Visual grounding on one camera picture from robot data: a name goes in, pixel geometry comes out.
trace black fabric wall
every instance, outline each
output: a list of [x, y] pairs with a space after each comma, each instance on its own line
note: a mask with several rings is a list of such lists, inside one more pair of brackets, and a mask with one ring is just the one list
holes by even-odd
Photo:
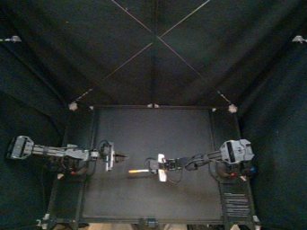
[[[0, 37], [12, 34], [0, 15]], [[47, 203], [54, 176], [42, 170], [43, 161], [7, 160], [6, 151], [20, 135], [62, 145], [67, 109], [44, 82], [47, 74], [24, 43], [0, 43], [0, 229], [36, 229], [35, 219], [46, 213], [42, 183]]]
[[306, 229], [307, 46], [279, 53], [242, 105], [242, 132], [254, 143], [257, 213], [265, 229]]

